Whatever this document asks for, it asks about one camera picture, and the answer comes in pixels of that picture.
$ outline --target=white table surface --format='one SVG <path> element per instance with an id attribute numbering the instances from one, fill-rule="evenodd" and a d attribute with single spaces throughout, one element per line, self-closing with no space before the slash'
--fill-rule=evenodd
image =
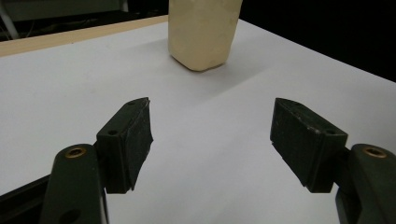
<path id="1" fill-rule="evenodd" d="M 154 142 L 135 191 L 107 195 L 110 223 L 338 223 L 269 139 L 276 97 L 396 152 L 396 84 L 239 21 L 227 63 L 194 73 L 167 23 L 0 58 L 0 194 L 93 144 L 126 102 L 149 97 Z"/>

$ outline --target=beige container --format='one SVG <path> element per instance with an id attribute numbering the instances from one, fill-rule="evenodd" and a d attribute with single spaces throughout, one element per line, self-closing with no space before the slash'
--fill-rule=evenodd
<path id="1" fill-rule="evenodd" d="M 242 0 L 169 0 L 170 54 L 194 71 L 225 63 L 241 5 Z"/>

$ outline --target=dark background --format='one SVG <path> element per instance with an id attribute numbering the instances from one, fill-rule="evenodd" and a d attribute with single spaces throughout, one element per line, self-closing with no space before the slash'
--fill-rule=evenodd
<path id="1" fill-rule="evenodd" d="M 167 13 L 168 0 L 130 0 L 129 12 L 24 21 L 15 25 L 21 36 L 34 36 Z M 244 0 L 240 19 L 396 82 L 393 66 L 396 63 L 395 1 Z"/>

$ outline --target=brass screw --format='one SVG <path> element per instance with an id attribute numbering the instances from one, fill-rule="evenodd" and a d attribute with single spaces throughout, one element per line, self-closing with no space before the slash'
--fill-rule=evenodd
<path id="1" fill-rule="evenodd" d="M 87 152 L 87 149 L 85 149 L 83 147 L 74 147 L 74 148 L 70 148 L 69 150 L 67 150 L 66 154 L 64 154 L 64 155 L 66 156 L 67 159 L 74 159 L 74 158 L 84 155 L 86 152 Z"/>
<path id="2" fill-rule="evenodd" d="M 366 147 L 363 149 L 363 151 L 372 157 L 377 157 L 380 159 L 384 159 L 387 157 L 387 153 L 385 153 L 383 150 L 379 149 L 379 148 L 374 148 L 374 147 Z"/>

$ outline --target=wooden strip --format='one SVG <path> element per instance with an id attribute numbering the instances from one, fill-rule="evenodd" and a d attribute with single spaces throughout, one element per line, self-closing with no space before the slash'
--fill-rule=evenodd
<path id="1" fill-rule="evenodd" d="M 63 32 L 53 35 L 41 35 L 26 39 L 16 39 L 0 42 L 0 57 L 37 49 L 71 44 L 82 40 L 92 39 L 104 35 L 113 35 L 145 26 L 168 21 L 168 16 L 152 17 L 137 21 L 126 21 L 110 25 L 92 27 L 76 31 Z"/>

